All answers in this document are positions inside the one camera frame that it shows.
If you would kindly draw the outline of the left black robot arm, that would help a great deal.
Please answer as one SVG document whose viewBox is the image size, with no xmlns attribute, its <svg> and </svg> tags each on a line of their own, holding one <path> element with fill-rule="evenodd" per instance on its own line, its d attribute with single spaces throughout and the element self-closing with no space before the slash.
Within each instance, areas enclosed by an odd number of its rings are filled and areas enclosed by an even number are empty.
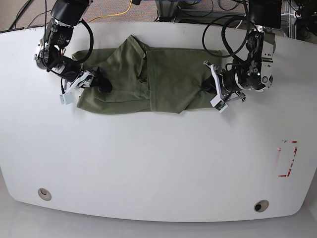
<svg viewBox="0 0 317 238">
<path fill-rule="evenodd" d="M 244 0 L 244 15 L 227 15 L 221 30 L 221 39 L 227 50 L 226 58 L 233 58 L 225 67 L 204 62 L 211 71 L 210 79 L 203 83 L 206 91 L 214 91 L 211 105 L 221 111 L 228 102 L 244 101 L 245 90 L 262 92 L 273 82 L 273 54 L 276 48 L 273 29 L 281 26 L 280 0 Z M 226 29 L 234 21 L 245 22 L 247 31 L 243 43 L 233 50 Z"/>
</svg>

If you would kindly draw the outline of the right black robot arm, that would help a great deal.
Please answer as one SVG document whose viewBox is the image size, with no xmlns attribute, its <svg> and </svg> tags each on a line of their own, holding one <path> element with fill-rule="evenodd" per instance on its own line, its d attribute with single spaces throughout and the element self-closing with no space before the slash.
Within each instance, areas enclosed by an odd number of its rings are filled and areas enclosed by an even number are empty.
<svg viewBox="0 0 317 238">
<path fill-rule="evenodd" d="M 70 83 L 75 89 L 96 88 L 102 93 L 112 91 L 111 82 L 104 78 L 99 68 L 86 70 L 86 62 L 92 54 L 94 35 L 83 19 L 84 14 L 93 2 L 91 0 L 57 0 L 51 10 L 52 18 L 44 30 L 44 35 L 38 44 L 39 51 L 34 60 L 40 69 L 52 72 L 61 78 L 62 93 L 68 93 L 63 84 Z M 65 50 L 73 35 L 73 30 L 79 23 L 89 33 L 89 49 L 80 59 L 66 57 Z"/>
</svg>

